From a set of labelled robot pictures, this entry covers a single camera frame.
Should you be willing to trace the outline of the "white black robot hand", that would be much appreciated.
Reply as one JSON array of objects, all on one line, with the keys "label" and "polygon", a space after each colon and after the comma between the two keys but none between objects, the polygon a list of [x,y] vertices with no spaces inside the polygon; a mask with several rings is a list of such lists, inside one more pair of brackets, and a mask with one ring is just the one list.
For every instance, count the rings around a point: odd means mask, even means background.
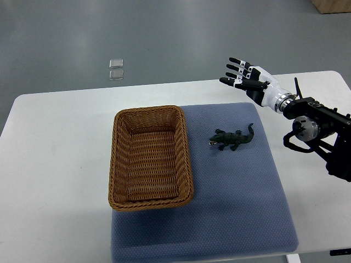
[{"label": "white black robot hand", "polygon": [[261,107],[270,107],[276,113],[283,113],[284,103],[292,101],[293,95],[284,90],[273,75],[244,60],[230,58],[229,61],[229,71],[219,79],[221,83],[245,91]]}]

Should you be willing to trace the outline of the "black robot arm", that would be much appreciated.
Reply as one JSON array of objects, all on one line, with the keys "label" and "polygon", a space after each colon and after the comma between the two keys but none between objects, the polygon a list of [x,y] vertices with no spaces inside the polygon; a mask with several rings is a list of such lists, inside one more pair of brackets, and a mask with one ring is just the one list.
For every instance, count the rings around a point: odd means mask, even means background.
[{"label": "black robot arm", "polygon": [[330,175],[350,182],[350,114],[342,115],[312,97],[303,98],[295,78],[298,99],[287,100],[283,115],[292,119],[284,146],[297,152],[315,152],[326,161]]}]

